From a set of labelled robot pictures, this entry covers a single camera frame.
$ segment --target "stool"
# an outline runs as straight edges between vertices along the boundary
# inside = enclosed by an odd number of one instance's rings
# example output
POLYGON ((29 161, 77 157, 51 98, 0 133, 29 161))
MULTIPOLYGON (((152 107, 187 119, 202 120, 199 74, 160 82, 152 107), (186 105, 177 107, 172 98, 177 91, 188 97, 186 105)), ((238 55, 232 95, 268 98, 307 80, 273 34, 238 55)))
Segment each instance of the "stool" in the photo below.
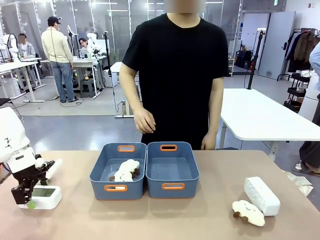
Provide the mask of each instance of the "stool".
POLYGON ((82 98, 93 98, 95 95, 94 80, 90 78, 89 80, 80 81, 80 96, 82 98))

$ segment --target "tan tabletop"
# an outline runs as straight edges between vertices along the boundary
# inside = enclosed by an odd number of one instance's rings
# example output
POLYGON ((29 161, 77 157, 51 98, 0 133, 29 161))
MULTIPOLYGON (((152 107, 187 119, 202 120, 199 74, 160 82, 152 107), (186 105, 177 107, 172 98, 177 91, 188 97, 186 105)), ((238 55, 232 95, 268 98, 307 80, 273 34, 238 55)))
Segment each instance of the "tan tabletop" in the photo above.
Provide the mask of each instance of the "tan tabletop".
POLYGON ((62 200, 53 210, 20 209, 0 186, 0 240, 301 240, 319 237, 320 213, 261 151, 196 151, 200 179, 195 198, 99 201, 89 180, 98 151, 47 151, 63 158, 51 181, 62 200), (232 203, 248 200, 246 177, 261 177, 281 202, 262 228, 233 218, 232 203))

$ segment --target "chair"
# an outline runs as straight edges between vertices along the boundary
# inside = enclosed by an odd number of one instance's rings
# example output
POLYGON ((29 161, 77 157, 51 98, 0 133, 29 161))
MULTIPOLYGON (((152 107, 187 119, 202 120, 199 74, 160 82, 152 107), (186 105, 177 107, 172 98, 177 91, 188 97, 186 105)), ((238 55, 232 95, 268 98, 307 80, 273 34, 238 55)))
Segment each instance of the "chair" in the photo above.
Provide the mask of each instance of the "chair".
POLYGON ((20 121, 22 121, 24 119, 24 117, 21 116, 21 114, 18 112, 18 110, 17 110, 16 106, 14 105, 14 103, 12 102, 12 100, 10 98, 0 98, 0 107, 6 103, 12 104, 13 108, 18 113, 20 121))

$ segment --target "white door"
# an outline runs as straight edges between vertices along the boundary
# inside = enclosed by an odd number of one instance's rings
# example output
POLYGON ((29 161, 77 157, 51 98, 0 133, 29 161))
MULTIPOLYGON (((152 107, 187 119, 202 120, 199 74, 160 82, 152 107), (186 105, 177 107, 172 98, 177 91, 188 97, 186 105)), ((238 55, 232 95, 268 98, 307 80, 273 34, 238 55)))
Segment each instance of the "white door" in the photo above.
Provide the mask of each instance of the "white door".
POLYGON ((277 79, 285 68, 285 54, 288 39, 294 28, 295 11, 271 14, 258 75, 277 79))

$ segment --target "plush toy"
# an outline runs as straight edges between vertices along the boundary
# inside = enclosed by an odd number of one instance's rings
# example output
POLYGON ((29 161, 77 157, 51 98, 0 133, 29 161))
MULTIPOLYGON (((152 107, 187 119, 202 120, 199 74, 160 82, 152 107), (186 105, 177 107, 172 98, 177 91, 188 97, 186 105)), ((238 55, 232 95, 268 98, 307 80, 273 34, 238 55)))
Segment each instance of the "plush toy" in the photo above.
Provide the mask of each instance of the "plush toy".
POLYGON ((265 225, 265 216, 259 211, 259 209, 245 201, 235 201, 232 203, 232 209, 234 211, 233 217, 240 217, 243 221, 256 225, 258 227, 263 227, 265 225))
POLYGON ((109 181, 115 182, 133 182, 136 175, 140 174, 139 171, 140 163, 133 159, 129 159, 121 163, 119 170, 115 172, 114 176, 109 178, 109 181))

